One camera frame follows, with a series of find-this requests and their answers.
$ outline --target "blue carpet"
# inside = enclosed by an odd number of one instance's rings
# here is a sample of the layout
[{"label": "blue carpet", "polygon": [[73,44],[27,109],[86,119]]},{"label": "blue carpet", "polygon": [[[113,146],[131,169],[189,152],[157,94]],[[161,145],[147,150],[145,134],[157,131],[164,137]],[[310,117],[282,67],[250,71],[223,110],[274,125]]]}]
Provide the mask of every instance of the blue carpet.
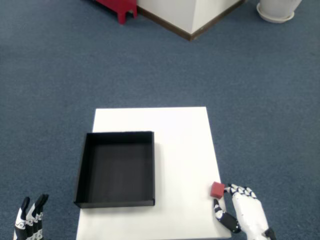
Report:
[{"label": "blue carpet", "polygon": [[121,26],[87,0],[2,1],[0,238],[41,193],[45,236],[76,238],[95,108],[207,106],[222,181],[252,187],[278,239],[319,239],[320,1],[285,24],[256,4],[188,42],[143,16]]}]

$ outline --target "brown trim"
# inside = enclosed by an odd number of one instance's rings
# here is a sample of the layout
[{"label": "brown trim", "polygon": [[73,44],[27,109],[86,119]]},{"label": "brown trim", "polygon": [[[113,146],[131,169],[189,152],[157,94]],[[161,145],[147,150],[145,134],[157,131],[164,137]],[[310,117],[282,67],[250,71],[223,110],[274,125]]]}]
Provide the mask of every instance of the brown trim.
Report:
[{"label": "brown trim", "polygon": [[218,21],[220,21],[224,16],[228,15],[231,13],[234,9],[239,7],[241,4],[243,4],[246,0],[240,0],[222,13],[220,13],[218,16],[216,16],[214,19],[210,20],[208,23],[206,23],[204,26],[199,28],[197,31],[194,33],[189,33],[185,30],[182,30],[181,28],[171,24],[170,22],[162,19],[161,17],[158,17],[157,15],[143,9],[140,6],[137,6],[138,13],[141,14],[142,16],[145,16],[146,18],[154,21],[155,23],[161,25],[165,29],[170,30],[171,32],[174,32],[175,34],[178,34],[180,37],[183,37],[184,39],[187,39],[188,41],[192,41],[204,32],[206,32],[212,25],[216,24]]},{"label": "brown trim", "polygon": [[231,7],[227,8],[224,10],[222,13],[220,13],[218,16],[216,16],[214,19],[206,23],[204,26],[199,28],[197,31],[191,34],[190,36],[190,41],[196,39],[199,37],[201,34],[206,32],[211,26],[215,25],[217,22],[219,22],[223,17],[231,13],[233,10],[235,10],[237,7],[239,7],[241,4],[243,4],[246,0],[240,0],[233,4]]},{"label": "brown trim", "polygon": [[191,41],[191,34],[188,33],[185,30],[182,30],[181,28],[171,24],[170,22],[162,19],[161,17],[158,17],[157,15],[143,9],[140,6],[137,6],[138,13],[141,14],[142,16],[145,16],[146,18],[154,21],[155,23],[161,25],[165,29],[170,30],[171,32],[174,32],[175,34],[178,34],[180,37],[183,37],[184,39],[187,39]]}]

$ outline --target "white table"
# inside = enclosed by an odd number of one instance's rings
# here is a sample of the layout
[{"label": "white table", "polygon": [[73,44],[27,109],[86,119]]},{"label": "white table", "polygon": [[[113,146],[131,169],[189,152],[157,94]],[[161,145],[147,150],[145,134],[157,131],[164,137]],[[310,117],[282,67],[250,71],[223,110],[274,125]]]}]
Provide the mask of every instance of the white table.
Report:
[{"label": "white table", "polygon": [[210,187],[220,176],[206,108],[95,111],[93,132],[126,131],[154,132],[155,206],[81,209],[76,239],[230,238],[212,208]]}]

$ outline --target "open box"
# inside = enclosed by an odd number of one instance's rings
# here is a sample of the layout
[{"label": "open box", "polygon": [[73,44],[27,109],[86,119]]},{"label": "open box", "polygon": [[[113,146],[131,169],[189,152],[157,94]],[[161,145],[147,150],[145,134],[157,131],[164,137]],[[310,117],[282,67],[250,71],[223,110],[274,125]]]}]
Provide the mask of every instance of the open box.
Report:
[{"label": "open box", "polygon": [[80,208],[154,206],[154,133],[88,133],[74,203]]}]

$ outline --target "white robotic hand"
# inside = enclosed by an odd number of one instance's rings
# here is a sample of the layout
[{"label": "white robotic hand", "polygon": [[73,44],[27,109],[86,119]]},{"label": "white robotic hand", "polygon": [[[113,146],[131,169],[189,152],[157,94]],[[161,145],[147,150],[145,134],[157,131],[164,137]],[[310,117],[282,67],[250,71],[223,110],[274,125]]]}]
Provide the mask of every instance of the white robotic hand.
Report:
[{"label": "white robotic hand", "polygon": [[13,240],[44,240],[42,235],[43,206],[49,195],[42,194],[27,211],[30,198],[26,197],[18,211],[14,225]]},{"label": "white robotic hand", "polygon": [[229,184],[224,191],[232,196],[237,219],[224,212],[215,199],[215,217],[220,223],[233,233],[239,233],[242,230],[246,233],[248,240],[276,240],[274,231],[268,226],[261,202],[249,187]]}]

